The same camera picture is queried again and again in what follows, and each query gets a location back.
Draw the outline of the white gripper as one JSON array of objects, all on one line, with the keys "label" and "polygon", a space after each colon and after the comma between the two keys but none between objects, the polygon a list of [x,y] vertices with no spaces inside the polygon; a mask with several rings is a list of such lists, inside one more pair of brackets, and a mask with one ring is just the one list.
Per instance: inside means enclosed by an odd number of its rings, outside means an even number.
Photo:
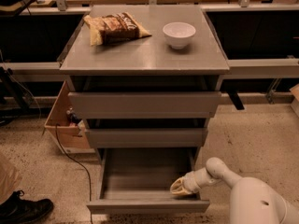
[{"label": "white gripper", "polygon": [[206,168],[188,172],[185,176],[178,178],[170,187],[170,192],[177,196],[188,196],[197,193],[201,188],[208,186],[212,176]]}]

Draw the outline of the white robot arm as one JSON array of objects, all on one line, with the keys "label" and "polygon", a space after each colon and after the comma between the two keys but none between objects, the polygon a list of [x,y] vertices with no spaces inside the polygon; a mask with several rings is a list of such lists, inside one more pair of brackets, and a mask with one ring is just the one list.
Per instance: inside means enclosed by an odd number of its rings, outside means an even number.
[{"label": "white robot arm", "polygon": [[170,191],[186,196],[219,182],[231,189],[230,224],[299,224],[296,207],[260,179],[234,173],[219,158],[210,158],[204,168],[178,178]]}]

